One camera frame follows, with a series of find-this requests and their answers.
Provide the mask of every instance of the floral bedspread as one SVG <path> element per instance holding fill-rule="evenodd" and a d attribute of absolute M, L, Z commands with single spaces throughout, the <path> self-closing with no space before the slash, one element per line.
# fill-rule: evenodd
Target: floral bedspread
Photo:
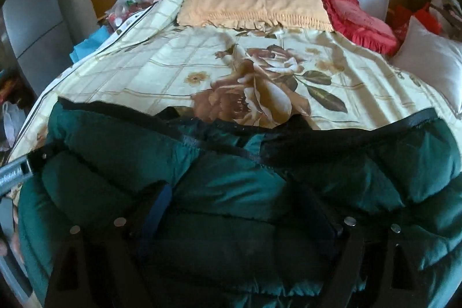
<path fill-rule="evenodd" d="M 461 121 L 444 98 L 381 55 L 316 30 L 178 27 L 182 1 L 161 1 L 114 44 L 55 80 L 26 120 L 10 160 L 43 142 L 58 96 L 152 115 L 174 106 L 204 121 L 268 128 L 299 113 L 318 130 L 372 130 L 435 107 L 462 143 Z"/>

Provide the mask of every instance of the green puffer jacket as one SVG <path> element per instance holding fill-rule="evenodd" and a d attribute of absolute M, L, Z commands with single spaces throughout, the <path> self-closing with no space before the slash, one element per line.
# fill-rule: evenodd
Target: green puffer jacket
<path fill-rule="evenodd" d="M 456 141 L 433 109 L 375 131 L 313 131 L 297 118 L 274 130 L 155 117 L 60 99 L 48 140 L 66 149 L 19 201 L 21 249 L 44 302 L 71 226 L 108 226 L 164 180 L 173 186 L 143 276 L 171 307 L 309 307 L 329 265 L 293 208 L 307 184 L 340 216 L 398 223 L 443 307 L 462 277 L 462 177 Z"/>

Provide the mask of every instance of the refrigerator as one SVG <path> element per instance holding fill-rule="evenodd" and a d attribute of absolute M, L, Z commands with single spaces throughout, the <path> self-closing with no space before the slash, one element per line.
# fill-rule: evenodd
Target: refrigerator
<path fill-rule="evenodd" d="M 39 96 L 72 65 L 73 43 L 58 0 L 6 0 L 2 11 L 18 65 Z"/>

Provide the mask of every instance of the human hand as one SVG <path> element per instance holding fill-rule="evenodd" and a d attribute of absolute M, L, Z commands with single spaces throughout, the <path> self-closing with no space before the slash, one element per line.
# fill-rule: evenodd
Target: human hand
<path fill-rule="evenodd" d="M 14 220 L 14 234 L 11 239 L 11 249 L 15 252 L 21 262 L 24 263 L 24 259 L 21 253 L 21 249 L 19 247 L 19 232 L 18 232 L 18 208 L 13 206 L 13 220 Z M 4 239 L 0 239 L 0 256 L 5 257 L 8 253 L 8 247 Z"/>

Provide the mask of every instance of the white pillow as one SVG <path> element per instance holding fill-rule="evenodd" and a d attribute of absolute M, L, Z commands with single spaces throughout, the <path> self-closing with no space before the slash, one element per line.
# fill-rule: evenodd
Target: white pillow
<path fill-rule="evenodd" d="M 462 43 L 429 32 L 411 17 L 392 65 L 415 74 L 440 92 L 456 114 L 462 108 Z"/>

